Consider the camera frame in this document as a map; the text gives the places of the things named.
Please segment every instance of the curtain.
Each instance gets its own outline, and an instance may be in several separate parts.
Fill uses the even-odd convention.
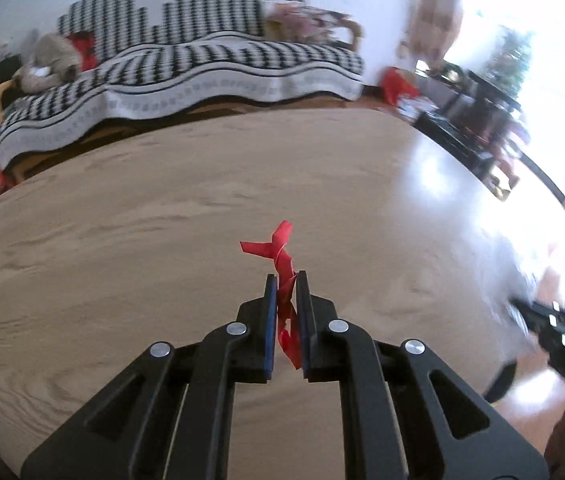
[[[415,0],[406,47],[430,67],[442,62],[462,23],[462,0]]]

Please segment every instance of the red cloth strip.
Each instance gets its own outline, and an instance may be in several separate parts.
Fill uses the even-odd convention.
[[[289,241],[293,225],[284,220],[272,235],[272,241],[267,243],[240,242],[243,252],[255,254],[274,261],[278,272],[278,292],[276,303],[278,306],[278,343],[285,352],[296,370],[302,366],[300,351],[300,329],[297,322],[296,310],[293,308],[291,298],[293,286],[296,283],[296,273],[291,264],[291,256],[284,250]]]

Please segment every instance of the stuffed toy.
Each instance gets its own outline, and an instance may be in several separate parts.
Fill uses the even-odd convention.
[[[348,14],[334,10],[304,6],[300,2],[263,2],[262,13],[266,19],[265,38],[269,41],[328,44],[333,40],[333,30],[341,27]]]
[[[82,56],[71,41],[59,34],[46,34],[36,43],[29,61],[14,74],[14,80],[23,92],[39,94],[75,81],[82,64]]]

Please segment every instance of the red pillow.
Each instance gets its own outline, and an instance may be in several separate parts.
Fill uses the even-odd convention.
[[[73,44],[83,59],[82,71],[91,70],[98,66],[96,59],[96,37],[88,30],[69,34],[67,39]]]

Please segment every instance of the sofa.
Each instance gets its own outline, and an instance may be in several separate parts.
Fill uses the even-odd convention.
[[[266,41],[263,1],[71,4],[55,28],[64,36],[93,34],[98,66],[4,110],[1,97],[12,83],[0,85],[0,168],[24,155],[58,153],[88,136],[102,137],[99,128],[107,120],[128,126],[174,118],[225,98],[262,105],[326,92],[357,99],[363,88],[363,62],[354,52],[359,26],[349,27],[353,40],[344,46]]]

